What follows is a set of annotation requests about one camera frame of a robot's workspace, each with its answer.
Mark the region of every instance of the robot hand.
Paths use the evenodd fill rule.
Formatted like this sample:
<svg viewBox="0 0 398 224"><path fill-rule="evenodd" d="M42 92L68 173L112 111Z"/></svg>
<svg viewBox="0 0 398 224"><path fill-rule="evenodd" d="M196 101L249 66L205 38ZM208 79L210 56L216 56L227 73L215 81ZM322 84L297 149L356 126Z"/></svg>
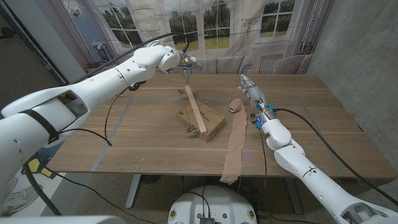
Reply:
<svg viewBox="0 0 398 224"><path fill-rule="evenodd" d="M261 108L268 106L264 92L250 78L241 74L241 83L243 88L240 86L238 88L250 99L250 104L253 108L257 104L260 104Z"/></svg>
<svg viewBox="0 0 398 224"><path fill-rule="evenodd" d="M181 75L185 80L185 85L189 85L189 72L187 68L200 68L201 65L197 63L197 59L194 57L191 57L191 55L185 53L185 52L180 52L180 63L178 64L180 67L183 67L181 70Z"/></svg>

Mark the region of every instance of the radiator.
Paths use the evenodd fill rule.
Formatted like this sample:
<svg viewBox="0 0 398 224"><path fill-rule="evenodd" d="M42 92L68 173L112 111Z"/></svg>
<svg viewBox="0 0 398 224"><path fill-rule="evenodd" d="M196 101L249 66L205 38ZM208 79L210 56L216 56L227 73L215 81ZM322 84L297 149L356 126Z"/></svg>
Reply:
<svg viewBox="0 0 398 224"><path fill-rule="evenodd" d="M275 72L275 62L282 59L281 54L262 56L259 74L273 74Z"/></svg>

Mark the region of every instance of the white robotic arm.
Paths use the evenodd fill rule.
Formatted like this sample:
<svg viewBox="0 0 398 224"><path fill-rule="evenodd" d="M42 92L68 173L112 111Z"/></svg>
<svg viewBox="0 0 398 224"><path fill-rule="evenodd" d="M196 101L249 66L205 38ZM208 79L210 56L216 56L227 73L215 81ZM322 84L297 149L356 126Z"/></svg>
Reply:
<svg viewBox="0 0 398 224"><path fill-rule="evenodd" d="M20 167L41 147L51 147L69 138L93 110L134 83L152 78L155 69L179 65L183 52L159 41L137 49L118 66L82 82L37 91L7 105L0 120L0 195Z"/></svg>
<svg viewBox="0 0 398 224"><path fill-rule="evenodd" d="M252 122L269 134L267 145L275 151L277 163L299 178L337 223L396 223L398 213L350 195L312 164L290 131L275 118L261 89L245 75L241 75L241 81L245 88L238 88L259 109L251 115Z"/></svg>

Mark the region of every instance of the black cable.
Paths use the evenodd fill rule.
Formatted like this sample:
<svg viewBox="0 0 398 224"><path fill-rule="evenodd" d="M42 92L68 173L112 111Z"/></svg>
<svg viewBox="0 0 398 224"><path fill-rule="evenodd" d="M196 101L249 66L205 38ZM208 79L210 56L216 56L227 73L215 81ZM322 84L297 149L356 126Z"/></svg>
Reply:
<svg viewBox="0 0 398 224"><path fill-rule="evenodd" d="M195 192L187 192L187 193L191 193L191 194L197 195L197 196L201 197L203 200L205 200L205 202L207 204L207 209L209 210L209 218L210 218L210 206L209 206L209 203L207 202L207 200L204 198L204 196L202 196L200 194L197 194Z"/></svg>
<svg viewBox="0 0 398 224"><path fill-rule="evenodd" d="M241 189L241 181L242 181L242 177L239 176L239 185L238 185L238 189L236 190L236 193L239 193L239 190Z"/></svg>
<svg viewBox="0 0 398 224"><path fill-rule="evenodd" d="M120 97L120 95L122 95L128 88L129 88L129 86L127 88L125 88L122 92L120 92L118 95L116 95L116 98L114 99L114 101L112 102L111 106L109 107L108 114L106 115L105 127L104 127L104 133L105 133L105 139L106 140L108 140L108 136L106 135L106 125L108 123L109 113L111 112L111 109L112 109L112 106L113 106L114 102L116 102L116 100Z"/></svg>
<svg viewBox="0 0 398 224"><path fill-rule="evenodd" d="M96 195L98 195L98 196L99 196L100 198L102 198L104 201L108 202L110 205L112 205L113 207L119 209L120 211L122 211L122 212L125 213L126 215L129 215L129 216L135 218L135 219L138 220L138 221L143 221L143 222L155 224L154 222L151 222L151 221L147 221L147 220L143 220L143 219L137 218L135 215L131 215L131 214L125 212L121 207L115 205L114 203L110 202L108 199L104 198L100 193L98 193L95 189L91 188L90 186L87 186L87 185L84 185L84 184L75 182L75 181L73 181L73 180L70 180L70 179L68 179L68 178L66 178L66 177L64 177L64 176L62 176L62 175L60 175L60 174L58 174L58 173L52 171L52 170L49 169L46 165L43 164L43 162L40 160L39 155L37 155L37 160L39 161L40 165L42 165L44 168L46 168L46 169L47 169L48 171L50 171L51 173L53 173L53 174L55 174L55 175L57 175L57 176L59 176L59 177L65 179L65 180L67 180L67 181L69 181L69 182L71 182L71 183L73 183L73 184L77 184L77 185L79 185L79 186L82 186L82 187L85 187L85 188L87 188L87 189L92 190Z"/></svg>
<svg viewBox="0 0 398 224"><path fill-rule="evenodd" d="M48 206L49 209L51 209L54 215L62 215L36 182L35 177L32 174L32 171L30 171L29 162L26 162L23 167L25 170L26 177L29 180L29 183L32 185L33 189L43 200L43 202Z"/></svg>
<svg viewBox="0 0 398 224"><path fill-rule="evenodd" d="M130 49L130 50L124 52L123 54L117 56L116 58L114 58L114 59L112 59L112 60L110 60L110 61L108 61L108 62L102 64L102 65L99 66L98 68L96 68L96 69L92 70L91 72L87 73L87 75L86 75L84 78L91 77L94 73L98 72L98 71L101 70L102 68L104 68L104 67L106 67L106 66L108 66L108 65L110 65L110 64L112 64L112 63L114 63L115 61L117 61L117 60L123 58L124 56L128 55L129 53L131 53L131 52L133 52L133 51L135 51L135 50L137 50L137 49L139 49L139 48L141 48L141 47L143 47L143 46L145 46L145 45L151 43L152 41L159 40L159 39L161 39L161 38L163 38L163 37L168 37L168 36L171 36L171 35L180 35L180 36L186 37L186 35L183 34L183 33L171 32L171 33L164 34L164 35L160 35L160 36L158 36L158 37L155 37L155 38L152 38L152 39L150 39L150 40L144 41L143 43L141 43L141 44L139 44L139 45L133 47L132 49Z"/></svg>
<svg viewBox="0 0 398 224"><path fill-rule="evenodd" d="M378 187L376 187L375 185L373 185L372 183L370 183L369 181L367 181L365 178L363 178L362 176L360 176L353 168L351 168L334 150L333 148L328 144L328 142L323 138L323 136L318 132L318 130L307 120L305 119L303 116L299 115L298 113L288 110L288 109L283 109L283 108L277 108L277 109L273 109L272 112L276 112L276 111L286 111L289 113L292 113L296 116L298 116L299 118L301 118L302 120L304 120L312 129L313 131L317 134L317 136L323 141L323 143L325 143L325 145L327 146L327 148L337 157L337 159L345 166L349 169L349 171L351 171L357 178L359 178L360 180L362 180L364 183L368 184L371 188L373 188L375 191L379 192L381 195L385 196L385 198L387 198L388 200L390 200L392 203L394 203L395 205L398 206L398 201L394 198L392 198L390 195L386 194L384 191L382 191L381 189L379 189Z"/></svg>
<svg viewBox="0 0 398 224"><path fill-rule="evenodd" d="M182 177L182 193L184 193L184 190L185 190L185 186L184 186L184 176L181 176Z"/></svg>
<svg viewBox="0 0 398 224"><path fill-rule="evenodd" d="M264 153L264 162L265 162L265 167L266 167L266 176L264 178L264 193L265 193L266 192L266 180L267 180L267 159L266 159L266 149L264 147L264 140L262 138L261 130L260 130L260 137L261 137L262 152ZM275 216L273 216L268 209L266 209L266 210L271 218L278 220L280 222L298 222L298 223L320 224L320 223L301 221L301 220L282 220L282 219L279 219L279 218L276 218Z"/></svg>
<svg viewBox="0 0 398 224"><path fill-rule="evenodd" d="M203 186L203 190L201 192L201 198L202 198L201 205L203 207L203 217L205 217L205 202L204 202L204 199L205 199L205 187L206 187L206 181L205 181L205 185Z"/></svg>
<svg viewBox="0 0 398 224"><path fill-rule="evenodd" d="M62 133L68 132L68 131L87 131L87 132L89 132L91 134L95 134L96 136L100 137L101 139L104 139L106 141L106 143L108 143L109 146L112 146L111 142L108 141L104 136L102 136L102 135L100 135L100 134L98 134L98 133L96 133L94 131L90 131L90 130L84 129L84 128L71 128L71 129L68 129L68 130L60 131L58 134L62 134Z"/></svg>

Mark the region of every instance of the table surface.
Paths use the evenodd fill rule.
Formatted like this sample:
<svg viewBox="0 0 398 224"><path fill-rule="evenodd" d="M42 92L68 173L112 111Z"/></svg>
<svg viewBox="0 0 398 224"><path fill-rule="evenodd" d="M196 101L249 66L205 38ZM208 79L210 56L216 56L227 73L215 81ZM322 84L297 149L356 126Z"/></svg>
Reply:
<svg viewBox="0 0 398 224"><path fill-rule="evenodd" d="M391 179L395 170L358 127L332 92L316 75L249 75L267 95L268 103L306 117L320 130L333 149L359 174L367 178ZM232 133L233 114L228 105L242 98L248 114L242 152L242 175L266 174L259 130L249 120L249 100L238 90L239 75L191 75L190 86L200 100L225 116L226 124L205 143L186 133L176 113L189 104L180 75L157 75L137 91L118 98L110 112L107 132L113 146L86 132L65 141L50 161L58 172L117 172L130 174L221 175ZM84 128L103 134L104 121L113 99L94 110ZM306 156L330 177L354 175L332 155L318 136L300 118L277 112L277 117L304 148ZM266 145L267 175L290 175L275 161Z"/></svg>

